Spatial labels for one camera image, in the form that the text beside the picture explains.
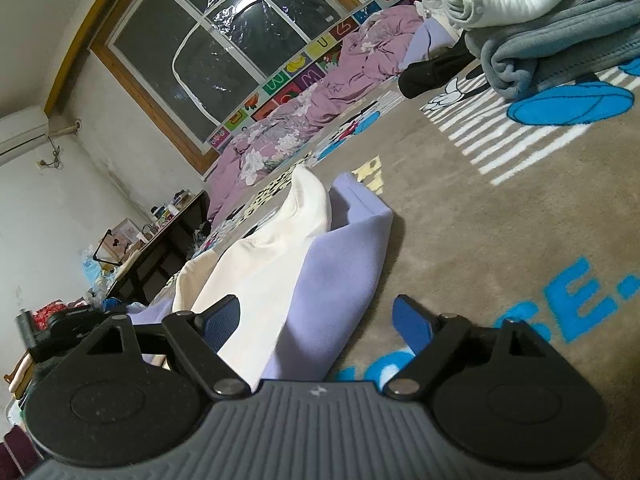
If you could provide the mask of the lavender and cream sweatshirt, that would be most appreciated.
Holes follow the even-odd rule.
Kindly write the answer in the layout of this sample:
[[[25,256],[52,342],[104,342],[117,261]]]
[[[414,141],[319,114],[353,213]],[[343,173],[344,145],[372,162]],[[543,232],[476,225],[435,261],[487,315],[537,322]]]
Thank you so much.
[[[239,323],[217,353],[244,382],[321,380],[370,306],[392,223],[390,208],[350,172],[324,186],[298,166],[273,217],[222,254],[188,261],[174,298],[133,304],[129,316],[155,324],[233,295]]]

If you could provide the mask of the dark cluttered desk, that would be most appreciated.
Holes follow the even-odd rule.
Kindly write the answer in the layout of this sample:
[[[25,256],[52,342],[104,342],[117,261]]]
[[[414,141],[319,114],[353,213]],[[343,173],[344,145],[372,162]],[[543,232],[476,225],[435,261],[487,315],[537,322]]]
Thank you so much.
[[[205,191],[190,198],[174,218],[118,268],[105,292],[89,290],[89,298],[97,304],[111,298],[124,304],[150,304],[194,253],[195,233],[206,223],[208,204]]]

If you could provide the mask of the Mickey Mouse brown carpet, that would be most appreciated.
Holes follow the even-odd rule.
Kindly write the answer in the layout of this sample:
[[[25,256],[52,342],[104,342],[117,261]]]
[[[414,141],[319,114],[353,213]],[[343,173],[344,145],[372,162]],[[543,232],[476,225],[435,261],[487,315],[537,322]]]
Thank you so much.
[[[293,323],[266,375],[385,382],[410,356],[393,296],[474,322],[523,320],[602,394],[593,458],[639,474],[639,64],[629,61],[514,103],[466,68],[360,133],[333,127],[257,182],[206,246],[223,252],[270,220],[298,165],[326,185],[351,172],[393,213],[314,260],[322,300]]]

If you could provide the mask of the white air conditioner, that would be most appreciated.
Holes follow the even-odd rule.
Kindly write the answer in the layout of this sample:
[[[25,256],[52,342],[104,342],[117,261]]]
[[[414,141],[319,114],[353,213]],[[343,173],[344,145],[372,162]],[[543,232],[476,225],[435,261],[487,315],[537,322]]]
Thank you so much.
[[[4,116],[0,120],[2,165],[31,151],[47,140],[49,118],[36,106]]]

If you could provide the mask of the black garment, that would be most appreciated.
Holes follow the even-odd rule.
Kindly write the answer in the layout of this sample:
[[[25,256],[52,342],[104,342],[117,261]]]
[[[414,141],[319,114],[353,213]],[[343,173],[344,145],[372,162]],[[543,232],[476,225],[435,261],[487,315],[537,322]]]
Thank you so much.
[[[444,86],[460,70],[475,60],[464,37],[452,41],[448,35],[424,34],[412,40],[398,78],[400,93],[407,99]]]

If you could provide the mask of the pink floral quilt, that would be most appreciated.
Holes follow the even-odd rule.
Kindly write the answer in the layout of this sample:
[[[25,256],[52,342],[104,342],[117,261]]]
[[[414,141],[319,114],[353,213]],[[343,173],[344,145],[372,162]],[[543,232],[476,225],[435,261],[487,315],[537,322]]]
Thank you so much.
[[[208,179],[207,220],[219,224],[247,188],[291,158],[346,108],[398,75],[422,24],[423,18],[408,4],[376,12],[344,37],[333,70],[237,134]]]

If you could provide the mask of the wooden framed window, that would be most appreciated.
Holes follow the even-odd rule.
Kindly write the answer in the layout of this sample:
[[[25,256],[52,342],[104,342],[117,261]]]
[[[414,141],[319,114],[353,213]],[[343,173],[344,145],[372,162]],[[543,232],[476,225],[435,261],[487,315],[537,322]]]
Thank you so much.
[[[60,110],[93,52],[200,174],[208,137],[308,40],[369,0],[89,0],[44,108]]]

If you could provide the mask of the grey folded blanket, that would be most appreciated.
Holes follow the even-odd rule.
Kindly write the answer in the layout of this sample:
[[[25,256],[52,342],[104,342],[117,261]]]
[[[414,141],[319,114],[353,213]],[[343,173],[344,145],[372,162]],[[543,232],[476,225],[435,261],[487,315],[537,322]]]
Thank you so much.
[[[562,0],[528,23],[465,34],[488,84],[507,101],[639,56],[639,0]]]

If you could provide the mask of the colourful alphabet wall strip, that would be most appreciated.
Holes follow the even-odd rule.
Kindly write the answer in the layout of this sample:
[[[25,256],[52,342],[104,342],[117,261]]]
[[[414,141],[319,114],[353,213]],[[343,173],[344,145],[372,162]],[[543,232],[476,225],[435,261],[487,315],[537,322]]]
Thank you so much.
[[[341,18],[322,34],[307,43],[289,58],[237,106],[208,137],[208,144],[221,153],[235,134],[254,122],[268,117],[279,105],[288,102],[326,76],[337,66],[338,49],[344,38],[360,29],[372,14],[382,10],[413,4],[416,0],[369,0]]]

